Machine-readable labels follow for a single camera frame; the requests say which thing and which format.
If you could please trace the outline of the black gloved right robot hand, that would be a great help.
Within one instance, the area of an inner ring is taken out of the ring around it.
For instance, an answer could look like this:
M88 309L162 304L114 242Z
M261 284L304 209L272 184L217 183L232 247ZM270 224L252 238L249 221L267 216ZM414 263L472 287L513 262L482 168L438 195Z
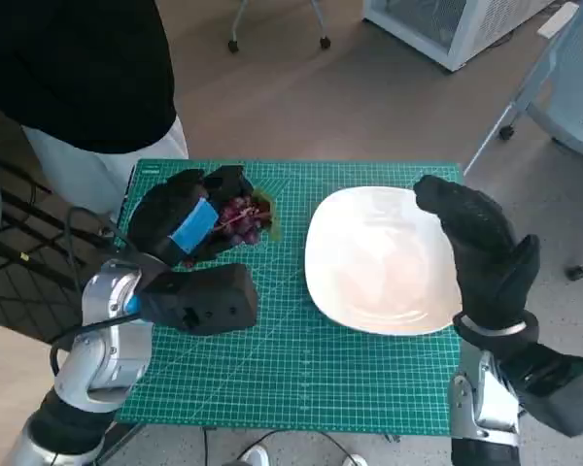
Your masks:
M489 330L520 323L539 272L538 237L517 239L502 207L479 190L431 175L413 190L417 206L438 217L452 246L463 314Z

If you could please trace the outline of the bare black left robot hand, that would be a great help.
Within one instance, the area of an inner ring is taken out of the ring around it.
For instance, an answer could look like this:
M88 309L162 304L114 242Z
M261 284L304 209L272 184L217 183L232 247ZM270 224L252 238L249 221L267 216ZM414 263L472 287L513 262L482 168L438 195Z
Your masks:
M253 193L240 165L207 174L184 170L150 189L135 208L127 237L140 252L175 267L215 259L232 242L216 230L223 209Z

